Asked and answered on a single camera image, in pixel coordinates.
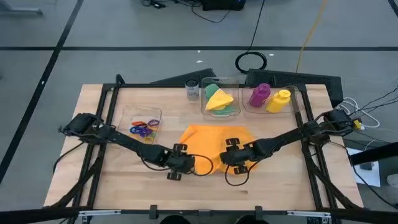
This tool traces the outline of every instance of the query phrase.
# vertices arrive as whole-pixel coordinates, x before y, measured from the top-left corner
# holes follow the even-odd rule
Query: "purple plastic bottle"
[[[271,87],[266,83],[257,86],[249,99],[249,104],[253,107],[261,107],[264,100],[271,94]]]

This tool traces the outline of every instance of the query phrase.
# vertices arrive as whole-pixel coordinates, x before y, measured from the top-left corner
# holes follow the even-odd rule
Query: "yellow plastic bottle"
[[[290,91],[281,90],[271,98],[267,104],[266,109],[271,113],[280,112],[283,107],[290,102]]]

